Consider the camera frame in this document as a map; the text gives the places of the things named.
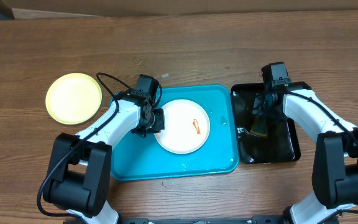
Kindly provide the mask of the green yellow sponge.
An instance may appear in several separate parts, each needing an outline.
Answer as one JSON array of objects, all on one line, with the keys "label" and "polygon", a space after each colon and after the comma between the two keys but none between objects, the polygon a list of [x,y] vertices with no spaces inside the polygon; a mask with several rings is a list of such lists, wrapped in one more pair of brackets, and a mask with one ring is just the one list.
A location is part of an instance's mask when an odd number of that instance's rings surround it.
[{"label": "green yellow sponge", "polygon": [[267,137],[267,118],[264,116],[256,116],[253,118],[253,123],[250,129],[250,133],[259,137]]}]

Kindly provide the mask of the white plate with ketchup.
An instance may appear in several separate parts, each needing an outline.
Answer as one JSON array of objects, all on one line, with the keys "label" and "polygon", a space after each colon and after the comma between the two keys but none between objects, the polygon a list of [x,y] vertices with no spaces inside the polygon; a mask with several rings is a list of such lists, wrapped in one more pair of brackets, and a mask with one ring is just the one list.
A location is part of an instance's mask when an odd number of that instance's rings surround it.
[{"label": "white plate with ketchup", "polygon": [[207,141],[211,125],[206,111],[191,100],[173,100],[162,106],[165,129],[155,134],[168,152],[189,154]]}]

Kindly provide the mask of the yellow-green plate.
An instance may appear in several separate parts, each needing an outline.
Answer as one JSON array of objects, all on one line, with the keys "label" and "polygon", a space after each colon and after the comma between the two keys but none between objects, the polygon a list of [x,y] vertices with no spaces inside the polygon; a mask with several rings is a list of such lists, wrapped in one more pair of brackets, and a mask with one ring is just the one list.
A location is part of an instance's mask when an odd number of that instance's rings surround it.
[{"label": "yellow-green plate", "polygon": [[84,73],[69,73],[49,87],[45,106],[48,114],[62,124],[80,124],[92,118],[103,99],[100,85]]}]

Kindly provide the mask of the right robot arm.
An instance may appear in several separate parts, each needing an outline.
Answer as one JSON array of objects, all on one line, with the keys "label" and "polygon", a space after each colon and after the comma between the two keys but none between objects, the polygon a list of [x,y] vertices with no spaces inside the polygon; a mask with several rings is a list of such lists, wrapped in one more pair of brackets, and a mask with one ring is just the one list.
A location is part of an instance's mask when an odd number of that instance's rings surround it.
[{"label": "right robot arm", "polygon": [[291,119],[315,142],[312,192],[288,207],[281,223],[337,223],[358,214],[358,127],[332,112],[304,82],[272,81],[255,97],[254,113]]}]

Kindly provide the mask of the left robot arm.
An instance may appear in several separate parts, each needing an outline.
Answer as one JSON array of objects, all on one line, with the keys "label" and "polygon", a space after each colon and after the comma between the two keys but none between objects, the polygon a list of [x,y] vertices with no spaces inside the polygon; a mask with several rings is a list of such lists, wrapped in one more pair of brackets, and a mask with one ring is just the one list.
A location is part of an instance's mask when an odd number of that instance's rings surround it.
[{"label": "left robot arm", "polygon": [[122,91],[90,127],[58,135],[37,194],[39,211],[75,223],[117,223],[107,201],[112,151],[127,133],[144,138],[164,129],[161,96],[162,90]]}]

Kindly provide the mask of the black water tray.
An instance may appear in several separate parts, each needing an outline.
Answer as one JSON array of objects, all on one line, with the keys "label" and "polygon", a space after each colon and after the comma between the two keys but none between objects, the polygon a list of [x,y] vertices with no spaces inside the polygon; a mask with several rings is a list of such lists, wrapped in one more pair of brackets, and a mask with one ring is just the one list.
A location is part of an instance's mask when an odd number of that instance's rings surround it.
[{"label": "black water tray", "polygon": [[267,137],[250,133],[256,93],[262,92],[262,83],[236,84],[231,88],[234,126],[240,160],[245,164],[293,162],[301,157],[295,123],[292,119],[267,119]]}]

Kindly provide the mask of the teal plastic tray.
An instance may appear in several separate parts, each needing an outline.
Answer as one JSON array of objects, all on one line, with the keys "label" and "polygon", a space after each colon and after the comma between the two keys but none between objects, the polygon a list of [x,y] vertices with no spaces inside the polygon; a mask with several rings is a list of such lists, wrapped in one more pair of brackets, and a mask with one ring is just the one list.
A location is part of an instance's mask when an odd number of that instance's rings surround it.
[{"label": "teal plastic tray", "polygon": [[211,130],[203,146],[189,154],[165,150],[153,134],[127,133],[112,151],[111,175],[120,181],[207,175],[233,171],[239,163],[229,90],[222,85],[164,88],[160,105],[186,99],[208,114]]}]

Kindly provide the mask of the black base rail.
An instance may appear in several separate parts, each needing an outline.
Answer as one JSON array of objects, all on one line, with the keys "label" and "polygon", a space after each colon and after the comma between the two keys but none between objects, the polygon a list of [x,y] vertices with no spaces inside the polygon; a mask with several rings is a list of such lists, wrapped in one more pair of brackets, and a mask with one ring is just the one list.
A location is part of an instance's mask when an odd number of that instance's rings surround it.
[{"label": "black base rail", "polygon": [[119,217],[118,224],[291,224],[288,217],[283,216],[253,216],[252,218],[223,218],[209,220],[195,219],[166,219],[148,220],[147,218],[127,218]]}]

